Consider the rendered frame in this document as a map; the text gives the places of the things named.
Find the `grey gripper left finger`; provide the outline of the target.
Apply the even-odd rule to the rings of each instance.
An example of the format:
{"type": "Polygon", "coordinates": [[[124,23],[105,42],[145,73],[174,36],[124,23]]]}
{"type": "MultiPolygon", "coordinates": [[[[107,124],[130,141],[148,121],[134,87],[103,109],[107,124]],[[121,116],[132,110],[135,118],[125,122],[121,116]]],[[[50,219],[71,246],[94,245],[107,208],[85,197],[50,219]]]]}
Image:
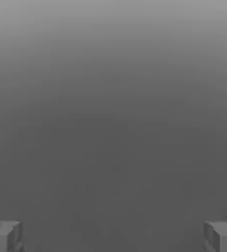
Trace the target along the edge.
{"type": "Polygon", "coordinates": [[[23,222],[0,220],[0,252],[24,252],[23,222]]]}

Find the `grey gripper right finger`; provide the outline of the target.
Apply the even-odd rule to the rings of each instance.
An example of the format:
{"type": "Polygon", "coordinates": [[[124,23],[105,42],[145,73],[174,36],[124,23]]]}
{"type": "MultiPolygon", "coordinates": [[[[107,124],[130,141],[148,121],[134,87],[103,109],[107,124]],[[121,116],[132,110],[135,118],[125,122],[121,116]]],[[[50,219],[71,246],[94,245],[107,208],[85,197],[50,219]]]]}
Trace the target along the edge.
{"type": "Polygon", "coordinates": [[[203,233],[204,252],[227,252],[227,221],[206,221],[203,233]]]}

